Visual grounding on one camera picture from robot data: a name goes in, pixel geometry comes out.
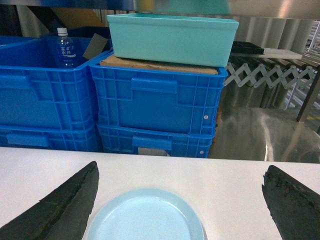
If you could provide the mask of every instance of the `teal plastic bin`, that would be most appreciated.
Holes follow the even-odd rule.
[[[146,13],[108,15],[120,58],[225,67],[239,23],[231,19]]]

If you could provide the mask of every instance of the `crate handle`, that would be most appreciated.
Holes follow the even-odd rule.
[[[29,75],[0,75],[0,88],[4,89],[32,89]]]
[[[148,78],[133,77],[131,79],[131,89],[148,92],[176,94],[178,85],[176,81],[167,81],[160,79],[150,80]]]
[[[49,140],[47,136],[9,133],[6,135],[6,139],[8,141],[8,144],[49,147]]]
[[[172,141],[150,137],[133,136],[132,146],[148,149],[172,150]]]

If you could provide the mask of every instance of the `white countertop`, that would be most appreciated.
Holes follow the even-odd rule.
[[[154,187],[182,197],[199,216],[208,240],[281,240],[261,190],[268,166],[320,193],[320,164],[0,147],[0,226],[91,161],[97,162],[100,180],[88,226],[119,194]]]

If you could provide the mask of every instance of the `stacked crate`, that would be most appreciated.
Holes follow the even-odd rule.
[[[100,152],[97,95],[81,57],[59,68],[55,37],[0,47],[0,147]],[[90,39],[73,38],[77,56]]]
[[[101,64],[90,65],[105,152],[138,154],[139,148],[148,148],[175,157],[208,156],[227,76],[224,66],[238,27],[235,21],[223,20],[216,20],[213,37],[209,34],[212,18],[140,13],[108,17],[114,55],[120,58],[110,61],[115,58],[110,53]],[[197,42],[192,29],[204,39]],[[215,45],[215,52],[209,44]],[[121,58],[193,66],[184,65],[187,70],[178,71],[181,65],[130,60],[124,64]],[[217,74],[194,65],[211,66]]]

